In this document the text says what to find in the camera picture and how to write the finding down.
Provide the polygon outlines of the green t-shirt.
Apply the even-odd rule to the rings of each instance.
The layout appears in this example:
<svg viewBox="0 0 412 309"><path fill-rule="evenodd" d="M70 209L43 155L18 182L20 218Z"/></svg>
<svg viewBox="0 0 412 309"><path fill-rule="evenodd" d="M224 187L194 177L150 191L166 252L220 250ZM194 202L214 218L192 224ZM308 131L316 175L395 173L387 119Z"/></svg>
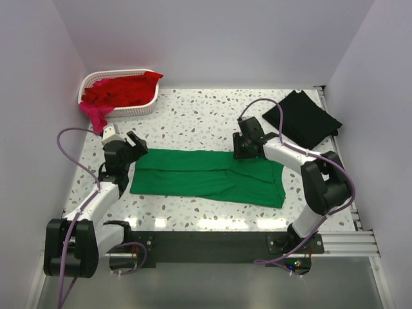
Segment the green t-shirt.
<svg viewBox="0 0 412 309"><path fill-rule="evenodd" d="M131 194L187 196L280 209L283 166L225 151L151 149L135 165Z"/></svg>

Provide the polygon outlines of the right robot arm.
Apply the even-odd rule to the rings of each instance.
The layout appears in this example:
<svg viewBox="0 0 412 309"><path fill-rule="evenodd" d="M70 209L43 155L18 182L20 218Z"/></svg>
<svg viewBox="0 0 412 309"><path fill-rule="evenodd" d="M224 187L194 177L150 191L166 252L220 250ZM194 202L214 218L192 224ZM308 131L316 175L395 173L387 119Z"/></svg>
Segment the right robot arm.
<svg viewBox="0 0 412 309"><path fill-rule="evenodd" d="M254 117L239 117L240 131L233 134L235 159L263 158L298 173L303 182L306 205L289 224L277 244L282 251L300 253L330 211L353 197L353 185L337 153L318 153L286 142L276 133L264 133Z"/></svg>

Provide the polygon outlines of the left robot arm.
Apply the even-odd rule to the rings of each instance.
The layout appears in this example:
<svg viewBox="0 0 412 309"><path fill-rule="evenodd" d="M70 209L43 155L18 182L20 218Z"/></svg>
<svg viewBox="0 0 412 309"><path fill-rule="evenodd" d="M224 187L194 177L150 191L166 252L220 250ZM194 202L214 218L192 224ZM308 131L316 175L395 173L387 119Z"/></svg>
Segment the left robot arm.
<svg viewBox="0 0 412 309"><path fill-rule="evenodd" d="M103 137L104 163L94 188L74 211L46 226L43 270L47 276L91 278L99 259L112 248L127 252L133 246L128 222L109 220L102 227L97 225L125 193L129 168L148 153L147 144L131 131L121 138L107 129Z"/></svg>

